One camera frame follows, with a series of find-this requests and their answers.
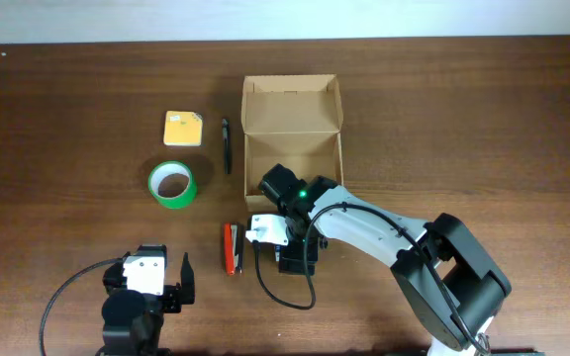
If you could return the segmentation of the orange black stapler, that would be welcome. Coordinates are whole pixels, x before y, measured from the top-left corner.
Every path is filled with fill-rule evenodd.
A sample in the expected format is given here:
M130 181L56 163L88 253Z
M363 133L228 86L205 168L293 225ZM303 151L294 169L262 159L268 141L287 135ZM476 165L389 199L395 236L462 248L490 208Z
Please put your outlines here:
M244 227L237 222L226 222L223 227L224 265L228 275L242 272L244 256Z

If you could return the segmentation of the green tape roll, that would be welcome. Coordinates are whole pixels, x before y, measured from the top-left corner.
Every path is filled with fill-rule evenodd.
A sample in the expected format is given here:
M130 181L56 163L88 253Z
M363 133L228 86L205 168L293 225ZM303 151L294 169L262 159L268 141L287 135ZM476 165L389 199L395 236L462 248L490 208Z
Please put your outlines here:
M179 174L188 179L184 190L175 196L164 197L160 193L163 180L171 175ZM190 168L179 161L165 161L155 166L150 172L147 186L151 195L165 208L180 210L190 206L198 192L197 182Z

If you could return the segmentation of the brown cardboard box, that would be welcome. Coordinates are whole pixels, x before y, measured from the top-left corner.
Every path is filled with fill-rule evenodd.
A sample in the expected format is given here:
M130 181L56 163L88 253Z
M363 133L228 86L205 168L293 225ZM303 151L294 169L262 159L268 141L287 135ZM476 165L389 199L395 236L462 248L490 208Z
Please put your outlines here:
M276 164L306 181L322 175L343 182L343 109L336 75L246 76L240 120L250 212L276 210L259 190L262 177Z

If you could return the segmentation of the yellow sticky note pad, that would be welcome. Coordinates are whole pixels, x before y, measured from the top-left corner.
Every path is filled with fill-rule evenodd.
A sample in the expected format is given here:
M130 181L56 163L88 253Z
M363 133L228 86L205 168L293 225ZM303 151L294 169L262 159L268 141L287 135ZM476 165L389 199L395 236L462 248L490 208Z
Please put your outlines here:
M200 146L203 118L195 112L167 111L162 141L167 146Z

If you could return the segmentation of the blue white staples box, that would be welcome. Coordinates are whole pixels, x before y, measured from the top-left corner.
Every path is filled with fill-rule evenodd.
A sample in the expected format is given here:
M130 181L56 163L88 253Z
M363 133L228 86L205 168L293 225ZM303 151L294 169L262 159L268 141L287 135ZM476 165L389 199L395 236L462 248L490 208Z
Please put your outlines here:
M280 254L281 254L281 246L274 245L274 255L275 255L275 261L277 263L280 261Z

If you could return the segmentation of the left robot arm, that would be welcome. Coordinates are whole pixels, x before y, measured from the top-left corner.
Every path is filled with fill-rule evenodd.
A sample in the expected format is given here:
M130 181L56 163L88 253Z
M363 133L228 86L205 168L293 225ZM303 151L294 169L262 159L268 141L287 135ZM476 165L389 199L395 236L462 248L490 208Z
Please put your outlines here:
M164 317L179 314L195 303L195 276L187 255L180 281L164 283L167 255L158 249L139 249L120 258L103 276L108 298L101 315L104 345L99 355L163 356L172 351L159 345Z

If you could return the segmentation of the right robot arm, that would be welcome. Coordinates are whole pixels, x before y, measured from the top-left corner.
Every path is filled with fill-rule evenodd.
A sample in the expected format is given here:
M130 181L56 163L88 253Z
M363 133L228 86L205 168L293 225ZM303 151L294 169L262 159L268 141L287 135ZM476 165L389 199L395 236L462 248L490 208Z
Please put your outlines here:
M431 355L491 352L486 328L512 286L468 227L440 214L434 221L403 217L356 198L334 180L299 179L281 164L260 180L274 215L255 215L247 239L255 249L278 246L282 273L312 278L319 251L345 242L387 266L421 325Z

